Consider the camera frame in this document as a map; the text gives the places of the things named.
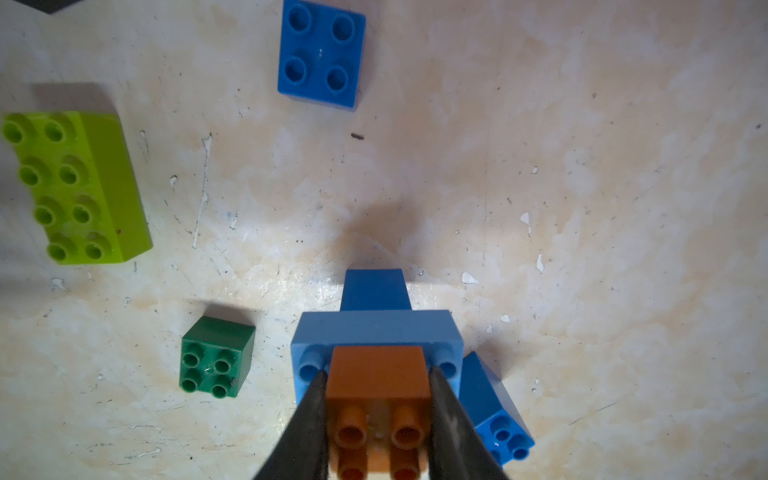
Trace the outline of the blue square lego brick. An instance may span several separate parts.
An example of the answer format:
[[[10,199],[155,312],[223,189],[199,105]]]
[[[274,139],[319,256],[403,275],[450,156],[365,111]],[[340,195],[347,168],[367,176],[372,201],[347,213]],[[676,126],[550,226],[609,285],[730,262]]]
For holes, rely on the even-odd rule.
[[[344,278],[341,311],[411,310],[401,269],[349,269]]]

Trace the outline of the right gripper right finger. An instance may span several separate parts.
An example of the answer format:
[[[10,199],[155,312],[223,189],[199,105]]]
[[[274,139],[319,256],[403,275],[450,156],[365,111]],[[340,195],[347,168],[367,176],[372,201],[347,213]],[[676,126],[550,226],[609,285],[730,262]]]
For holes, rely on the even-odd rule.
[[[431,479],[507,480],[449,385],[443,371],[429,371],[432,392],[428,470]]]

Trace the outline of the orange brown lego brick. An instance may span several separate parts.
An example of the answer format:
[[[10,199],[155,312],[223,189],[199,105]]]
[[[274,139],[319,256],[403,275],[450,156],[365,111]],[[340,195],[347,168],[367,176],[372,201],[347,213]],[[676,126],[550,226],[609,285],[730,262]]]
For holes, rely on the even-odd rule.
[[[325,393],[331,470],[340,479],[420,478],[431,400],[421,347],[336,347]]]

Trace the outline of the light blue long lego brick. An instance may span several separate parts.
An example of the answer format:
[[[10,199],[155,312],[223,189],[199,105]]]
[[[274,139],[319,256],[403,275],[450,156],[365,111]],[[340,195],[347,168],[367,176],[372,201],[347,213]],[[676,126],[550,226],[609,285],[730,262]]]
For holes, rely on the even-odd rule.
[[[464,341],[448,310],[305,312],[290,344],[296,401],[320,370],[328,371],[337,346],[419,346],[428,368],[437,366],[458,394]]]

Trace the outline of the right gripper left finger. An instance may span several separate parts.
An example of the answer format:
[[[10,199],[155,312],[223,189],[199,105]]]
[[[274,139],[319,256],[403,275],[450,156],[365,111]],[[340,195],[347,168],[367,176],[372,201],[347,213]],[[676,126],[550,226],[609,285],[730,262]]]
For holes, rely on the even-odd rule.
[[[327,379],[325,371],[314,376],[280,440],[253,477],[254,480],[328,478]]]

